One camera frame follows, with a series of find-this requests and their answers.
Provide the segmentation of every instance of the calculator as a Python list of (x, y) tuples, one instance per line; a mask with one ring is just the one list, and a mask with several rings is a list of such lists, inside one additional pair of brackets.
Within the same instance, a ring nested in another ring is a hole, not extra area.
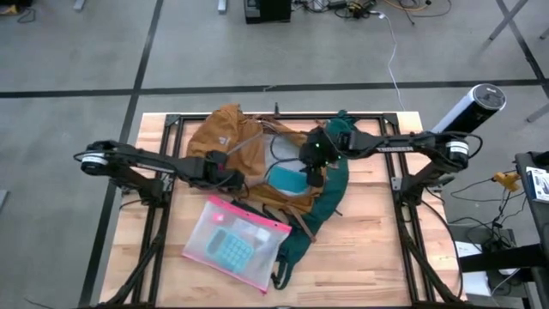
[(221, 268), (237, 274), (246, 268), (254, 248), (235, 233), (217, 227), (206, 247), (206, 253)]

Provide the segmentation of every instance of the clear plastic pouch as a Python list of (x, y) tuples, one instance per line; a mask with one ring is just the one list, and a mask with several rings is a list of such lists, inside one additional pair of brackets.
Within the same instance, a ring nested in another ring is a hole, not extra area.
[(182, 254), (267, 293), (276, 254), (291, 229), (211, 196)]

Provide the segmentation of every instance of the gray floor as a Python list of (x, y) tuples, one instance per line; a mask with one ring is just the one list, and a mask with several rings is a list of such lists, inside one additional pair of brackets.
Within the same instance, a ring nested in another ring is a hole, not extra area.
[[(433, 12), (447, 5), (433, 2)], [(165, 0), (143, 87), (390, 82), (386, 65), (392, 41), (385, 21), (343, 21), (332, 13), (299, 11), (289, 24), (246, 26), (241, 5), (231, 1), (228, 14), (219, 16), (213, 0)], [(153, 1), (90, 0), (81, 13), (72, 10), (71, 1), (42, 0), (35, 8), (35, 23), (0, 18), (0, 92), (133, 87)], [(455, 1), (449, 15), (417, 19), (416, 27), (399, 10), (385, 4), (378, 9), (395, 30), (393, 71), (399, 82), (535, 78), (509, 29), (486, 43), (503, 18), (495, 0)], [(549, 40), (537, 37), (549, 27), (548, 9), (547, 1), (530, 0), (516, 18), (546, 75)], [(549, 103), (542, 88), (503, 90), (507, 107), (478, 130), (486, 143), (483, 151), (445, 192), (508, 170), (516, 152), (546, 150), (549, 116), (524, 122)], [(467, 89), (401, 92), (406, 108), (419, 111), (429, 129)], [(0, 99), (0, 189), (11, 192), (0, 209), (0, 308), (36, 308), (25, 297), (55, 308), (77, 305), (106, 179), (84, 175), (71, 156), (89, 142), (117, 139), (129, 99)], [(142, 96), (130, 142), (143, 112), (210, 112), (227, 102), (239, 102), (246, 111), (272, 111), (275, 102), (282, 111), (400, 109), (392, 89)], [(500, 193), (497, 185), (486, 184), (463, 196)], [(496, 214), (496, 203), (445, 197), (449, 220), (471, 215), (487, 221)], [(511, 202), (509, 213), (522, 200)], [(538, 241), (528, 210), (506, 227), (515, 230), (521, 245)]]

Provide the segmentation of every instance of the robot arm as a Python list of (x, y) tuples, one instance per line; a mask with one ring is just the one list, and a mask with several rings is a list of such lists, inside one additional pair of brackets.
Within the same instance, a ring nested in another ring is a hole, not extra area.
[(163, 202), (164, 182), (145, 178), (131, 167), (172, 174), (204, 190), (240, 191), (244, 183), (241, 172), (225, 169), (227, 155), (219, 151), (210, 151), (205, 158), (173, 158), (120, 142), (98, 141), (75, 154), (75, 159), (86, 174), (108, 176), (118, 187), (137, 190), (144, 204)]
[(344, 157), (351, 160), (368, 158), (378, 153), (421, 153), (431, 164), (416, 175), (403, 179), (401, 189), (435, 185), (446, 173), (457, 173), (468, 167), (469, 146), (464, 132), (432, 133), (429, 131), (396, 136), (373, 136), (358, 130), (330, 134), (322, 127), (309, 132), (299, 158), (308, 166), (309, 184), (323, 185), (320, 167)]

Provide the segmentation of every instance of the wooden board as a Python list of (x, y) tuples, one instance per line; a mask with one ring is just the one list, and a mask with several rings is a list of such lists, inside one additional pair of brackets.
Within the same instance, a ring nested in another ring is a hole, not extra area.
[[(402, 133), (422, 130), (417, 112), (399, 112), (398, 116)], [(143, 115), (136, 143), (138, 148), (159, 150), (164, 117), (164, 113)], [(295, 130), (309, 130), (316, 125), (310, 120), (284, 123)], [(185, 125), (181, 156), (199, 125), (197, 122)], [(377, 121), (363, 120), (357, 126), (360, 130), (379, 134)], [(407, 154), (410, 173), (416, 173), (428, 162), (421, 154)], [(190, 189), (187, 184), (177, 181), (157, 306), (409, 305), (385, 159), (376, 154), (368, 159), (350, 161), (349, 168), (347, 193), (338, 206), (343, 216), (333, 215), (323, 224), (317, 243), (297, 264), (287, 288), (278, 291), (271, 286), (266, 295), (217, 270), (181, 257), (208, 193)], [(137, 198), (126, 197), (124, 201)], [(436, 198), (424, 194), (424, 200), (443, 215), (443, 206)], [(146, 213), (147, 209), (139, 203), (120, 211), (101, 301), (111, 298), (135, 267)], [(459, 277), (448, 232), (426, 207), (419, 207), (419, 218), (429, 261), (456, 293)], [(416, 277), (422, 290), (419, 276)], [(146, 283), (144, 300), (147, 292)]]

